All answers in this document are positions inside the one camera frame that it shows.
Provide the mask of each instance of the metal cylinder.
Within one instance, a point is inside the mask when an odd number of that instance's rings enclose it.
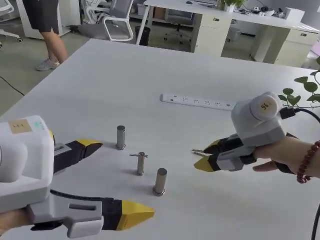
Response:
[[[146,154],[143,151],[138,153],[138,166],[136,169],[136,174],[138,176],[142,176],[144,174],[145,157]]]
[[[159,168],[156,174],[155,185],[152,189],[154,195],[162,196],[165,193],[166,179],[167,170],[165,168]]]
[[[125,126],[120,125],[116,128],[116,148],[118,150],[123,150],[126,148],[125,133],[126,133]]]

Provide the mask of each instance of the white desk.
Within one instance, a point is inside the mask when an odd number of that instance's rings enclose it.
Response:
[[[198,2],[186,4],[186,0],[147,0],[144,5],[147,7],[142,18],[137,45],[140,43],[148,13],[153,13],[153,7],[197,14],[192,33],[191,52],[210,54],[214,57],[221,56],[232,19],[268,26],[268,29],[263,29],[263,32],[257,36],[257,41],[251,51],[257,60],[265,63],[300,67],[320,33],[319,30],[303,23],[273,16],[225,12],[201,5]],[[152,26],[152,14],[148,18],[147,26],[149,28]]]
[[[293,175],[257,173],[251,166],[238,172],[195,169],[199,157],[191,154],[192,148],[201,149],[234,133],[230,111],[164,103],[160,94],[235,102],[268,90],[280,92],[283,87],[299,92],[300,84],[293,79],[310,72],[92,39],[0,121],[39,114],[58,142],[86,137],[106,142],[88,159],[55,177],[52,188],[133,199],[155,209],[153,218],[132,229],[81,239],[308,239],[320,201],[320,180],[301,185]],[[120,124],[126,126],[123,151],[110,147]],[[304,140],[319,139],[319,124],[307,114],[284,125]],[[133,175],[137,160],[129,156],[139,151],[149,155],[141,177]],[[161,167],[168,170],[166,191],[156,197],[152,186]],[[1,238],[13,239],[67,240],[67,236],[64,227],[43,232],[23,227]]]

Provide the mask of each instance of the shoe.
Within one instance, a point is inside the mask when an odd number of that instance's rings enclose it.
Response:
[[[37,71],[48,71],[51,69],[56,69],[60,63],[58,60],[56,62],[51,61],[49,58],[43,62],[41,62],[39,65],[35,66],[35,70]]]

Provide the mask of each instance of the bracelet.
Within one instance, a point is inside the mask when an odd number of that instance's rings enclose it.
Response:
[[[305,184],[307,181],[310,181],[310,176],[305,175],[306,169],[311,162],[311,159],[315,156],[316,152],[320,148],[320,141],[316,141],[314,145],[311,146],[308,150],[307,155],[304,156],[304,159],[296,173],[296,180],[300,184]]]

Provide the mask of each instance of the power strip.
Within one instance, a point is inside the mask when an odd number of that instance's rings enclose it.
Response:
[[[189,97],[189,96],[178,96],[173,94],[161,94],[161,101],[166,103],[173,103],[173,104],[183,104],[183,105],[190,105],[196,107],[203,107],[209,109],[220,109],[220,110],[227,110],[231,111],[235,104],[233,103],[226,103],[222,101],[210,100],[210,99],[201,99],[196,97]]]

